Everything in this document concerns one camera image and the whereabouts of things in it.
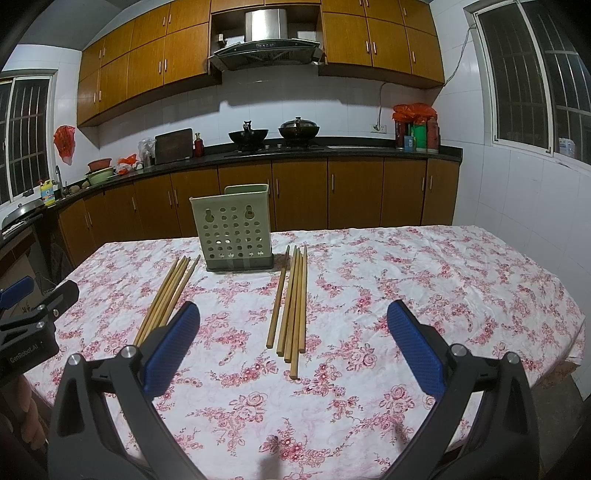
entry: red bottle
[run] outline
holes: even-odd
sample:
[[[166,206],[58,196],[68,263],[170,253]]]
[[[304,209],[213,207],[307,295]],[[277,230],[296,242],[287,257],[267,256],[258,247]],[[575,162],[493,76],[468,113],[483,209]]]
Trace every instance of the red bottle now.
[[[203,140],[200,137],[201,134],[195,134],[195,156],[202,157],[203,156]]]

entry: black countertop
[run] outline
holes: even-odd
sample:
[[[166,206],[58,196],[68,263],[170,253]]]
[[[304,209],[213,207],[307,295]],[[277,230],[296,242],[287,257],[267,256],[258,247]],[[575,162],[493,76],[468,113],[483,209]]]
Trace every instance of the black countertop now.
[[[316,144],[307,150],[289,149],[281,144],[282,139],[271,139],[266,142],[268,150],[255,153],[242,153],[236,151],[236,145],[223,144],[205,148],[205,155],[199,158],[189,158],[171,163],[154,165],[136,170],[123,176],[114,176],[101,184],[93,185],[64,199],[58,200],[49,209],[60,209],[85,196],[102,189],[125,184],[130,181],[146,179],[157,175],[173,173],[177,171],[192,170],[200,167],[217,167],[228,164],[238,164],[252,161],[278,161],[318,158],[318,157],[387,157],[399,160],[424,160],[426,158],[439,158],[462,162],[462,149],[457,147],[440,146],[439,153],[404,152],[396,150],[394,140],[382,140],[376,138],[359,137],[318,137]]]

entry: kitchen cabinet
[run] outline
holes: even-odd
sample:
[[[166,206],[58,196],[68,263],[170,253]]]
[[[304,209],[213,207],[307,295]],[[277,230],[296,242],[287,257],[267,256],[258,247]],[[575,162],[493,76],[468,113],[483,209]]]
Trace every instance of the kitchen cabinet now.
[[[421,224],[426,173],[426,160],[385,159],[381,226]]]
[[[144,239],[179,238],[181,230],[173,203],[170,175],[135,181],[134,189]]]
[[[328,227],[327,159],[273,162],[278,232]]]
[[[209,24],[204,23],[166,35],[165,84],[207,73],[208,32]]]
[[[137,17],[131,37],[131,49],[165,36],[169,14],[170,4],[165,4]]]
[[[115,241],[111,228],[111,214],[107,209],[103,192],[86,197],[84,207],[86,208],[92,238],[95,241],[95,250],[98,250],[104,244]]]
[[[105,190],[105,203],[111,216],[114,241],[132,242],[145,238],[133,183]]]
[[[127,98],[163,85],[164,42],[159,38],[130,52]]]
[[[322,11],[365,16],[363,0],[322,0]]]
[[[368,18],[386,20],[404,25],[402,21],[402,11],[398,0],[364,0],[365,15]]]
[[[263,5],[263,0],[212,0],[212,13]]]
[[[129,53],[113,60],[100,69],[99,112],[127,99],[127,71]]]
[[[254,183],[266,183],[269,185],[269,222],[271,231],[276,232],[275,225],[275,196],[272,183],[271,162],[248,163],[238,166],[218,167],[220,193],[223,194],[226,187],[231,185],[248,185]]]
[[[323,18],[327,62],[371,67],[366,18],[335,13],[324,13]]]
[[[100,60],[103,56],[103,45],[105,39],[95,41],[91,46],[82,51],[82,58],[80,60],[80,74],[79,81],[85,79],[93,72],[100,68]]]
[[[428,4],[420,0],[399,1],[404,25],[431,35],[437,35],[433,15],[431,14],[431,7]]]
[[[460,164],[429,158],[421,225],[451,225],[456,208]]]
[[[171,173],[170,180],[173,186],[174,203],[177,208],[181,236],[197,236],[193,208],[189,198],[220,195],[217,168],[200,168],[199,170]]]
[[[209,22],[210,0],[175,0],[170,4],[166,34]]]
[[[77,200],[59,214],[61,235],[66,242],[70,260],[78,267],[95,251],[95,240],[90,231],[84,199]]]
[[[406,30],[402,25],[368,18],[374,67],[411,73]]]
[[[91,73],[78,84],[76,103],[77,122],[81,124],[99,113],[99,70]]]
[[[443,83],[443,63],[437,37],[414,28],[406,30],[413,75]]]
[[[131,37],[134,32],[135,20],[124,23],[105,36],[101,65],[104,66],[110,61],[118,59],[131,49]]]
[[[383,158],[329,160],[329,229],[379,227]]]

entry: red bowl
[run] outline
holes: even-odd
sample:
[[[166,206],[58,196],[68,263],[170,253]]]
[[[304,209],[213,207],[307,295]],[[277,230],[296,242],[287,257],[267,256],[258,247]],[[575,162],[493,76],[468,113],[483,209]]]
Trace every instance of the red bowl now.
[[[88,168],[90,171],[98,171],[102,170],[103,168],[107,168],[111,165],[112,158],[101,158],[100,160],[91,161],[88,164]]]

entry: table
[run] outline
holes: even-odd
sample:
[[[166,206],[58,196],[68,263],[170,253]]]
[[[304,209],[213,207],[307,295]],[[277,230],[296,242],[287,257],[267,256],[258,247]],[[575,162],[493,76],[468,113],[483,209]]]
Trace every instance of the table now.
[[[200,262],[179,305],[202,325],[154,405],[211,480],[374,478],[432,408],[385,323],[403,299],[420,322],[475,355],[518,352],[531,385],[580,364],[584,315],[559,279],[487,231],[470,227],[272,234],[274,252],[309,247],[307,353],[300,378],[265,348],[282,255],[273,271],[215,274]],[[66,358],[116,354],[134,340],[175,256],[197,238],[107,244],[69,277],[80,300],[57,323],[60,353],[27,375],[55,398]],[[118,404],[122,441],[139,456]],[[454,441],[476,414],[473,395]]]

